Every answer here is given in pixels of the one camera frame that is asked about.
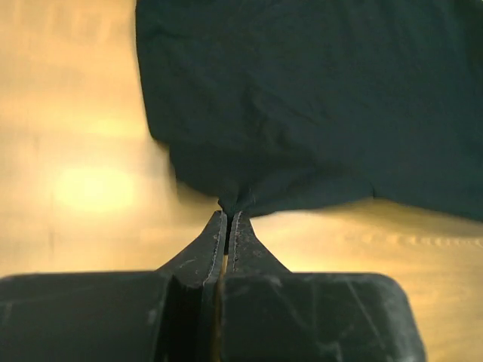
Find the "wooden floor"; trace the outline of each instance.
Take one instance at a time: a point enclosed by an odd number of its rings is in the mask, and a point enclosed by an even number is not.
[[[0,276],[156,268],[217,208],[146,129],[134,0],[0,1]],[[483,360],[483,225],[364,201],[254,220],[291,270],[382,272],[431,362]]]

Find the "black cloth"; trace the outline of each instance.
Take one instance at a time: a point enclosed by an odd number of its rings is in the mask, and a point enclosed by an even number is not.
[[[481,0],[139,0],[149,130],[228,214],[483,220]]]

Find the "folded fabric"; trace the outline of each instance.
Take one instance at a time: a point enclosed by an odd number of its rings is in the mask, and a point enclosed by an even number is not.
[[[228,214],[483,220],[481,0],[139,0],[149,130]]]

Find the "wooden table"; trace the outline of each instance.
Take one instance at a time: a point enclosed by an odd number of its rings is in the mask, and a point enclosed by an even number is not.
[[[146,128],[134,0],[0,1],[0,276],[156,268],[216,201]],[[382,272],[431,362],[483,360],[483,225],[381,201],[254,220],[291,270]]]

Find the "dark t-shirt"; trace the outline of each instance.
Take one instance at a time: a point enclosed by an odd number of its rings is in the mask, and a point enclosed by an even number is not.
[[[152,136],[228,214],[483,220],[481,0],[139,0],[137,53]]]

